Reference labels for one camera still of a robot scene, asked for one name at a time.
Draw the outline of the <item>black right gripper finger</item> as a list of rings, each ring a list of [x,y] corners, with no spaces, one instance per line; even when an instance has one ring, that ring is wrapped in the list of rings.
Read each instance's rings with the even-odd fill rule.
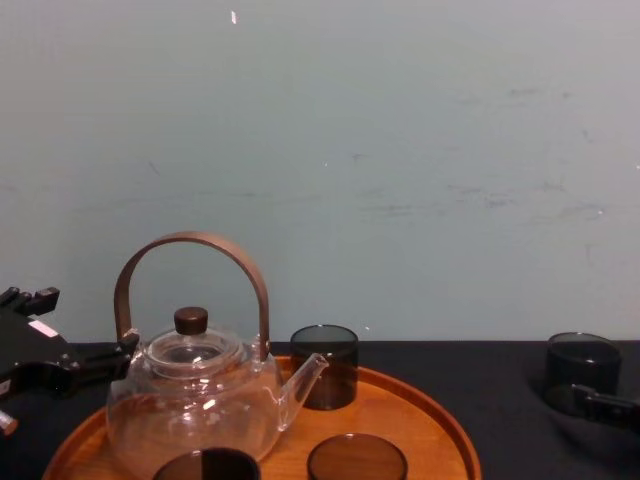
[[[583,385],[571,386],[578,415],[596,423],[630,431],[639,430],[639,402],[598,393]]]

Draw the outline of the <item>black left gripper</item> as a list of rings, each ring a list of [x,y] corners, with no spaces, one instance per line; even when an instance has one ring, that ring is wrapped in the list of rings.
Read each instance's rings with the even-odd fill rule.
[[[137,332],[115,342],[68,343],[31,315],[55,310],[60,291],[10,287],[1,293],[1,399],[46,389],[73,395],[126,377],[139,345]]]

